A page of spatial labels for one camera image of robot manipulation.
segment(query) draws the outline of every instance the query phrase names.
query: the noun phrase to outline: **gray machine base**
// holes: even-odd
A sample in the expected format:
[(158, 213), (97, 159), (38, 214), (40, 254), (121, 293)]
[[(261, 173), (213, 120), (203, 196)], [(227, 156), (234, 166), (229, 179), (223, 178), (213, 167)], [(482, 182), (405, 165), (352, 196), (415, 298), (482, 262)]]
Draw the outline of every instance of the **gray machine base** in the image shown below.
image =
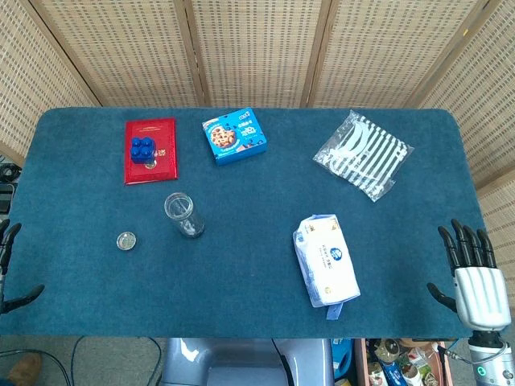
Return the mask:
[[(295, 386), (334, 385), (329, 339), (275, 339)], [(160, 386), (287, 386), (271, 339), (167, 341)]]

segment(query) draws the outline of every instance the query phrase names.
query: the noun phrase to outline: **shoe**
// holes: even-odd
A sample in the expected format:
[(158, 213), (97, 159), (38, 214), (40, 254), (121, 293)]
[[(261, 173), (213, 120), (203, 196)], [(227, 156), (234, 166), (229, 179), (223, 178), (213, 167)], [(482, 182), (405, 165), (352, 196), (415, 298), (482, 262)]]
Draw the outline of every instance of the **shoe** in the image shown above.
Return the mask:
[(11, 368), (7, 379), (15, 386), (34, 386), (41, 372), (41, 361), (40, 354), (25, 354)]

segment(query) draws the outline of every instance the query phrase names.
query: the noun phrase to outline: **blue tag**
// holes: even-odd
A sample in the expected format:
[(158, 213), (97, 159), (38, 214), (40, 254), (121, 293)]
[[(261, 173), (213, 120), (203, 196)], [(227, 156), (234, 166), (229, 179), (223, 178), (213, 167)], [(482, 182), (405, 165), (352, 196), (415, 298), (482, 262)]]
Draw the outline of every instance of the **blue tag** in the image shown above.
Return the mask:
[(344, 302), (333, 304), (328, 307), (328, 315), (326, 320), (338, 320), (340, 317), (341, 309), (344, 307)]

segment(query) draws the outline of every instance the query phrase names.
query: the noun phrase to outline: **white tissue pack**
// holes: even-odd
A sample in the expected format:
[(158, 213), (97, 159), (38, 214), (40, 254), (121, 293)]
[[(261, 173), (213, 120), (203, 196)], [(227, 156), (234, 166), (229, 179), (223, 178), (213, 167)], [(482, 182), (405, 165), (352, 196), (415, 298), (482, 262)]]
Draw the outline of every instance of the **white tissue pack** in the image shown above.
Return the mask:
[(335, 215), (315, 215), (301, 221), (293, 241), (314, 307), (360, 296), (351, 257)]

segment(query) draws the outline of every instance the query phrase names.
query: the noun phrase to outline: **black and white striped item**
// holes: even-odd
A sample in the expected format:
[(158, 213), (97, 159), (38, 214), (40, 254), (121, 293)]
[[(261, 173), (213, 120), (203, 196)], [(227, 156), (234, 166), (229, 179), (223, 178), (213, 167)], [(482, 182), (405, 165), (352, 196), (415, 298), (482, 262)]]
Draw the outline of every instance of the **black and white striped item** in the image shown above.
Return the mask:
[(351, 110), (313, 159), (376, 202), (395, 184), (392, 177), (412, 151), (413, 147)]

